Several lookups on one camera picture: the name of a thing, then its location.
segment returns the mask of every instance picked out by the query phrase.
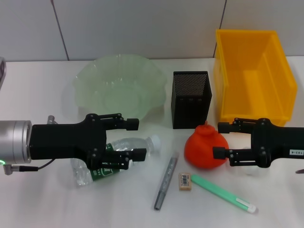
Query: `white wall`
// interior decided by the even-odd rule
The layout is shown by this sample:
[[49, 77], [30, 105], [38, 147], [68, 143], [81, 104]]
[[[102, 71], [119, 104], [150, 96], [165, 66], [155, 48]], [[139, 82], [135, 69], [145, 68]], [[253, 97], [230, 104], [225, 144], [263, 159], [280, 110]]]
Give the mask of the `white wall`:
[[[0, 56], [67, 60], [51, 0], [0, 0]], [[71, 60], [212, 57], [225, 0], [54, 0]], [[304, 55], [304, 0], [227, 0], [222, 29], [276, 30]]]
[[66, 60], [50, 0], [0, 0], [0, 56]]

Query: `green bottle label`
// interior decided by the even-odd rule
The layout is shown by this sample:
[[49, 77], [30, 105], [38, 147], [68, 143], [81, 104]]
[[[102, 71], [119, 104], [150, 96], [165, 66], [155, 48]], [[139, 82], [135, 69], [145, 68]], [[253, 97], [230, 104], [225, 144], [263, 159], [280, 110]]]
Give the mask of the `green bottle label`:
[[[113, 151], [113, 147], [110, 143], [108, 143], [106, 146], [105, 146], [106, 150], [107, 151]], [[93, 181], [96, 181], [96, 180], [99, 180], [101, 178], [104, 178], [106, 176], [110, 176], [114, 173], [117, 173], [119, 172], [119, 170], [116, 170], [116, 169], [98, 169], [98, 170], [91, 170], [91, 176], [92, 176], [92, 179]]]

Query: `black mesh pen holder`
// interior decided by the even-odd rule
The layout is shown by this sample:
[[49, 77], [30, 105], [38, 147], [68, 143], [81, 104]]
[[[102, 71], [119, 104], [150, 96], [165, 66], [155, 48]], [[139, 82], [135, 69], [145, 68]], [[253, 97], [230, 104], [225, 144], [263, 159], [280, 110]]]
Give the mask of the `black mesh pen holder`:
[[173, 129], [205, 123], [212, 98], [207, 71], [173, 72], [171, 113]]

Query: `orange rubber toy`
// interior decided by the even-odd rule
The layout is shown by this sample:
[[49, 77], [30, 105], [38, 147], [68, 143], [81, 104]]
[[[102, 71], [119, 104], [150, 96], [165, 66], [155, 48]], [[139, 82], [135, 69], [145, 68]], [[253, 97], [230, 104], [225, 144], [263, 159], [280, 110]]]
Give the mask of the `orange rubber toy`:
[[229, 149], [226, 139], [206, 122], [195, 128], [185, 145], [185, 159], [198, 168], [212, 169], [225, 163], [226, 160], [213, 158], [214, 146]]

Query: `silver cylindrical motor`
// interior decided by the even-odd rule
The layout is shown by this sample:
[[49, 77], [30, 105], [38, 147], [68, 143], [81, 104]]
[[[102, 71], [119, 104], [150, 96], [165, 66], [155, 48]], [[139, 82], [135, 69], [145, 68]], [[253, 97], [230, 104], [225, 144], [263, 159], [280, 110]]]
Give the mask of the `silver cylindrical motor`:
[[30, 163], [31, 121], [0, 121], [0, 160], [6, 164]]

